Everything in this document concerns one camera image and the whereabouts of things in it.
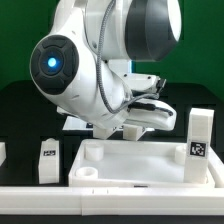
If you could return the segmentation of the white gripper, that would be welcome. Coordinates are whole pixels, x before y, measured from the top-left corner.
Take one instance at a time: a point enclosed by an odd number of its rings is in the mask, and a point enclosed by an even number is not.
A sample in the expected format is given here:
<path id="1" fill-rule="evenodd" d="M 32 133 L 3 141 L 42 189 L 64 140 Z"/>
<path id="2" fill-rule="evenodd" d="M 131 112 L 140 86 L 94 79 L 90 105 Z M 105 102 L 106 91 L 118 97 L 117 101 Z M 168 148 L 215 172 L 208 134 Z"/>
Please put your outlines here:
<path id="1" fill-rule="evenodd" d="M 141 99 L 128 106 L 129 116 L 125 123 L 164 131 L 174 129 L 176 111 L 159 100 Z"/>

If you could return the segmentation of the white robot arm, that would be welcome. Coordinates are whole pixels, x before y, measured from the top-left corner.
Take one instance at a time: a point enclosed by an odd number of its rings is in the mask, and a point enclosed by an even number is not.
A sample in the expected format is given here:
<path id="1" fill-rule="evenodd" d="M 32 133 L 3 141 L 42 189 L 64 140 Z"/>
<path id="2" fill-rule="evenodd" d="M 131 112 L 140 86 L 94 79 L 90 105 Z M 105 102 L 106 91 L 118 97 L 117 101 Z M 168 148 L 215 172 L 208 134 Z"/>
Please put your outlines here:
<path id="1" fill-rule="evenodd" d="M 64 113 L 98 128 L 171 130 L 176 111 L 159 100 L 165 80 L 110 62 L 160 61 L 180 34 L 178 0 L 59 0 L 51 31 L 32 52 L 30 74 Z"/>

